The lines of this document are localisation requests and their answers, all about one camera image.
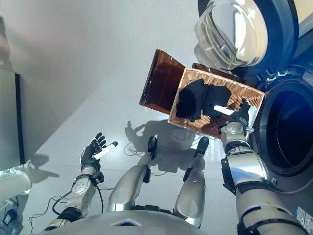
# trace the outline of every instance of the robot leg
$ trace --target robot leg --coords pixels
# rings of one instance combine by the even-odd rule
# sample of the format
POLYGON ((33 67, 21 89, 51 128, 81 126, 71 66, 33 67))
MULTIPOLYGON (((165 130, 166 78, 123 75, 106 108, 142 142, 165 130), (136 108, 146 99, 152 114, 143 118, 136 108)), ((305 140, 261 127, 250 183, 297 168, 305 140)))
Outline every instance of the robot leg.
MULTIPOLYGON (((157 139, 149 138, 148 152, 151 158, 155 157, 157 139)), ((130 168, 117 182, 109 196, 108 212, 120 212, 131 210, 138 197, 143 182, 150 181, 150 169, 148 165, 135 165, 130 168)))
POLYGON ((173 214, 187 223, 199 228, 203 218, 205 199, 204 159, 209 139, 202 137, 191 168, 184 176, 184 184, 180 190, 173 214))

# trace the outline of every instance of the robot forearm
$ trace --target robot forearm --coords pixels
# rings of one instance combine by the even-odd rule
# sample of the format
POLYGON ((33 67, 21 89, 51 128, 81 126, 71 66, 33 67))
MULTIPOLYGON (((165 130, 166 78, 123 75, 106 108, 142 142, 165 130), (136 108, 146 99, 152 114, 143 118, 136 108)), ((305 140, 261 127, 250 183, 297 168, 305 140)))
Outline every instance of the robot forearm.
POLYGON ((226 158, 222 159, 224 186, 236 195, 239 235, 307 235, 267 185, 267 168, 250 148, 245 126, 236 121, 220 129, 226 158))

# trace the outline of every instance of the white floor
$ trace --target white floor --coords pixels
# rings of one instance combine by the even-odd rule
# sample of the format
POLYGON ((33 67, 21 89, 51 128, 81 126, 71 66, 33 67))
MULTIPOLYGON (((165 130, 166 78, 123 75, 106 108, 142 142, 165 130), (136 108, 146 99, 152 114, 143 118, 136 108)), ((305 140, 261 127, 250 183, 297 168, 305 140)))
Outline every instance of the white floor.
MULTIPOLYGON (((103 186, 109 188, 140 160, 147 141, 140 136, 158 136, 159 155, 152 172, 167 173, 152 176, 136 202, 172 210, 191 160, 190 147, 198 137, 138 103, 155 49, 185 66, 196 62, 197 1, 2 0, 0 12, 13 69, 22 76, 25 152, 34 165, 21 234, 30 232, 29 216, 42 213, 50 197, 69 190, 80 171, 82 148, 99 131, 107 141, 119 143, 100 162, 103 186), (132 128, 146 125, 137 133, 136 146, 126 136, 132 132, 125 129, 129 121, 132 128)), ((222 157, 221 142, 210 140, 201 229, 212 235, 236 234, 235 197, 222 186, 222 157)), ((109 191, 103 196, 106 202, 109 191)), ((96 194, 90 215, 99 212, 96 194)), ((54 218, 49 209, 34 219, 35 233, 54 218)))

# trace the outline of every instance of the black cable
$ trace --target black cable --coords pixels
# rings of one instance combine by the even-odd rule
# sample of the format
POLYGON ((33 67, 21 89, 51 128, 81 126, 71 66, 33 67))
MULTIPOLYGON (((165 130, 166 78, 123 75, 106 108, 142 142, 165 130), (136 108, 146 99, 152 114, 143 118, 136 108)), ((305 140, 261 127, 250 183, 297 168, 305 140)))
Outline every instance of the black cable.
POLYGON ((53 206, 52 206, 52 211, 53 211, 55 214, 57 214, 57 215, 60 214, 60 213, 58 213, 58 212, 55 210, 55 206, 56 206, 63 198, 65 198, 66 196, 68 196, 71 192, 72 192, 72 190, 69 191, 68 193, 64 194, 62 197, 60 197, 58 200, 55 201, 55 203, 54 203, 53 206))
POLYGON ((97 188, 98 192, 99 192, 99 196, 100 196, 100 200, 101 200, 101 205, 102 205, 102 209, 101 209, 101 213, 103 213, 103 198, 102 198, 102 194, 101 194, 101 191, 98 187, 97 184, 95 184, 95 187, 97 188))
POLYGON ((43 216, 44 214, 46 214, 47 211, 48 211, 49 205, 50 205, 50 201, 51 201, 51 200, 57 201, 57 200, 55 199, 55 197, 60 197, 60 198, 61 198, 61 196, 54 196, 54 197, 49 198, 47 208, 46 208, 46 210, 45 210, 43 213, 41 213, 41 214, 33 214, 31 217, 28 218, 29 223, 30 223, 30 227, 31 227, 31 231, 30 231, 29 235, 32 235, 33 232, 34 232, 34 227, 33 227, 32 219, 34 219, 34 218, 39 218, 40 216, 43 216))
POLYGON ((18 205, 16 206, 16 208, 14 209, 14 210, 16 211, 16 209, 19 207, 20 203, 19 203, 19 200, 18 200, 18 197, 17 197, 17 196, 15 196, 15 199, 16 199, 16 203, 18 204, 18 205))
POLYGON ((112 190, 114 188, 100 188, 101 191, 108 191, 108 190, 112 190))

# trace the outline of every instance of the woven basket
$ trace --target woven basket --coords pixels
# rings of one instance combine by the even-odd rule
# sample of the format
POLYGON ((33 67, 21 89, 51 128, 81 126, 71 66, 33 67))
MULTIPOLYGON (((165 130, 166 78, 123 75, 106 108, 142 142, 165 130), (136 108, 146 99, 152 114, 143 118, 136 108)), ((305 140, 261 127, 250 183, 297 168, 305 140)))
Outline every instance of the woven basket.
POLYGON ((170 117, 168 119, 169 123, 187 129, 196 130, 219 139, 221 138, 218 132, 218 127, 224 124, 225 122, 229 121, 230 116, 223 114, 221 118, 210 118, 209 116, 201 114, 201 119, 195 120, 194 122, 176 116, 177 112, 176 105, 179 101, 180 91, 185 86, 198 79, 203 79, 205 84, 212 84, 215 86, 226 86, 228 89, 230 89, 231 97, 227 104, 229 108, 239 110, 240 109, 239 105, 242 102, 242 99, 245 98, 250 102, 251 105, 256 106, 257 112, 259 112, 262 100, 264 98, 263 92, 252 87, 249 87, 247 85, 241 84, 239 82, 221 77, 219 75, 215 75, 197 69, 185 68, 170 112, 170 117))

